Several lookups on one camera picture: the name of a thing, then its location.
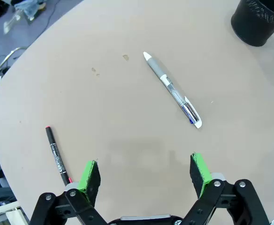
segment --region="pen tip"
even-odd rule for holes
[[[151,55],[149,55],[147,52],[143,52],[143,55],[146,61],[148,61],[151,58]]]

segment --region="small stain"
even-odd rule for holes
[[[126,61],[128,61],[128,60],[129,60],[128,55],[123,55],[122,57],[123,57]]]

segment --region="black marker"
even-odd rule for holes
[[[72,183],[72,180],[71,180],[70,177],[68,177],[68,174],[67,174],[66,168],[63,164],[61,155],[59,153],[59,150],[58,150],[58,147],[57,147],[57,144],[56,144],[56,141],[54,140],[51,127],[48,126],[45,129],[46,129],[46,134],[47,134],[47,137],[48,137],[48,140],[49,140],[49,144],[51,145],[51,149],[52,149],[54,159],[56,160],[58,170],[59,170],[59,172],[61,174],[61,177],[63,179],[63,182],[66,186],[67,184]]]

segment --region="pen clip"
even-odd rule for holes
[[[195,110],[194,106],[191,104],[191,102],[189,101],[189,99],[187,99],[187,97],[185,96],[185,101],[190,105],[191,109],[193,110],[193,112],[195,113],[196,117],[197,117],[197,121],[194,123],[195,127],[200,128],[202,125],[202,121],[200,116],[198,115],[197,111]]]

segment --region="pen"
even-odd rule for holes
[[[185,115],[188,117],[190,123],[194,124],[195,127],[200,128],[202,125],[202,121],[200,116],[194,109],[193,105],[190,101],[185,98],[182,98],[180,93],[174,88],[172,81],[169,77],[163,72],[163,70],[159,67],[157,62],[149,55],[147,52],[143,52],[146,62],[150,66],[150,68],[154,71],[157,77],[163,82],[167,90],[174,97],[180,108],[183,110]]]
[[[47,137],[48,137],[48,140],[49,140],[49,144],[51,145],[52,153],[53,153],[54,159],[56,161],[58,170],[59,170],[60,175],[63,179],[63,182],[66,186],[67,184],[72,183],[72,180],[71,180],[70,177],[68,177],[68,174],[67,174],[66,168],[63,164],[61,155],[59,153],[59,150],[58,150],[58,147],[57,147],[57,144],[56,144],[56,141],[54,140],[51,127],[48,126],[45,129],[46,129],[46,134],[47,134]]]

